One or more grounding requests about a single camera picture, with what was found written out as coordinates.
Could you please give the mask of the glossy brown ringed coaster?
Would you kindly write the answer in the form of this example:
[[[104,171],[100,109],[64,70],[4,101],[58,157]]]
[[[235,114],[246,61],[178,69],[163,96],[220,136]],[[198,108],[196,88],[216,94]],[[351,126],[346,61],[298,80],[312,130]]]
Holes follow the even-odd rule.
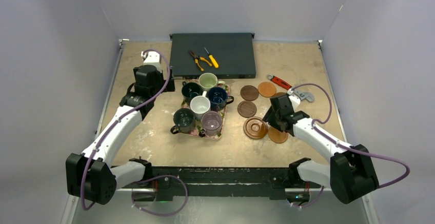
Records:
[[[268,125],[260,117],[250,117],[245,120],[243,131],[251,139],[262,139],[268,133]]]
[[[278,92],[275,95],[273,95],[271,98],[281,97],[281,96],[284,96],[284,95],[286,95],[286,92]]]

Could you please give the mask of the glossy brown ringed coaster front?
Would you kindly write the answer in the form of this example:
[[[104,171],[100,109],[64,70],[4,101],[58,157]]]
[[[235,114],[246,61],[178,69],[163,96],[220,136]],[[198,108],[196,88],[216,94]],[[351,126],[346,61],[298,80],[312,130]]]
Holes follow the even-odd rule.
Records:
[[[268,125],[260,117],[250,117],[245,120],[243,131],[251,139],[262,139],[268,133]]]

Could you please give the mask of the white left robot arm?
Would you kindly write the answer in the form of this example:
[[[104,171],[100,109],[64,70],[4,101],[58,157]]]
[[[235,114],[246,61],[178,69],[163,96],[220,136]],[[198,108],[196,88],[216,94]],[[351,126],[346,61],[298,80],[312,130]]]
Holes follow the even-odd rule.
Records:
[[[130,133],[154,107],[157,96],[175,91],[172,68],[168,68],[168,79],[153,65],[135,67],[133,74],[135,82],[128,87],[107,127],[82,153],[72,153],[66,159],[67,192],[79,197],[82,204],[88,200],[105,205],[117,189],[131,183],[145,188],[153,181],[150,162],[134,158],[114,166],[113,161]]]

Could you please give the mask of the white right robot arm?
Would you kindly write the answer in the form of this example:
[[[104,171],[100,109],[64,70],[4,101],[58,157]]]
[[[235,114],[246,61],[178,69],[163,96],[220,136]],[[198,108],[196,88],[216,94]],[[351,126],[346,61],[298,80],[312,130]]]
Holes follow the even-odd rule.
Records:
[[[352,146],[314,124],[288,95],[273,97],[263,121],[271,127],[303,140],[329,164],[319,164],[303,158],[289,165],[287,179],[296,187],[310,181],[330,188],[335,197],[348,204],[376,189],[380,184],[368,150],[363,145]]]

